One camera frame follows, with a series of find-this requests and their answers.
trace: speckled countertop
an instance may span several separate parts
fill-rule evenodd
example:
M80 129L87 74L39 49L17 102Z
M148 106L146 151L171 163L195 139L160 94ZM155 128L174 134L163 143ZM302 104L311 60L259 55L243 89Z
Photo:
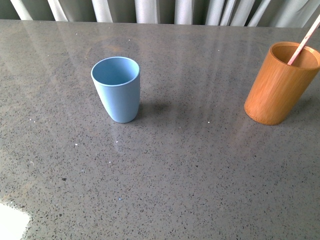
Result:
M280 125L243 108L270 45L306 32L0 20L0 200L24 238L319 239L320 75ZM141 67L127 124L90 75L111 56Z

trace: orange cup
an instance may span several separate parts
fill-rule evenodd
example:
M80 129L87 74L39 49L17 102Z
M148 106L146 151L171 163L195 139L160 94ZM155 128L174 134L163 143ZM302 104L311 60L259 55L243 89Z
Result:
M320 53L305 46L292 65L296 42L273 44L245 101L246 114L258 123L277 125L287 117L320 70Z

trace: pink straw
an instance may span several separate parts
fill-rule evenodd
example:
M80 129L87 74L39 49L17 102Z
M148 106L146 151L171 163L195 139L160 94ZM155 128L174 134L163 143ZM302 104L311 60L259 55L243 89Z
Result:
M298 46L298 48L295 50L294 54L292 55L291 59L288 62L288 65L292 65L292 63L296 60L297 56L301 52L301 50L305 47L306 43L308 42L311 35L314 33L314 31L320 26L320 15L317 17L313 25L311 26L310 30L305 35L304 39Z

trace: cup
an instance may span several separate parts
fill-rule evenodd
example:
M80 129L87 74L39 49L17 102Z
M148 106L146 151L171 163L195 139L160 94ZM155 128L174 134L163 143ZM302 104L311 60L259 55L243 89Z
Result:
M117 123L128 123L138 113L140 68L132 59L114 56L96 63L91 77L101 102Z
M283 41L270 47L244 104L254 121L281 123L320 70L320 53L308 46L292 65L287 64L298 46Z

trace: white curtain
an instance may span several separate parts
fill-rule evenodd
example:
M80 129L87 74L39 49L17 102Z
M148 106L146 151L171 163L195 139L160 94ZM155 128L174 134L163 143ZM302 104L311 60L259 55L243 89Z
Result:
M309 28L320 0L0 0L0 19Z

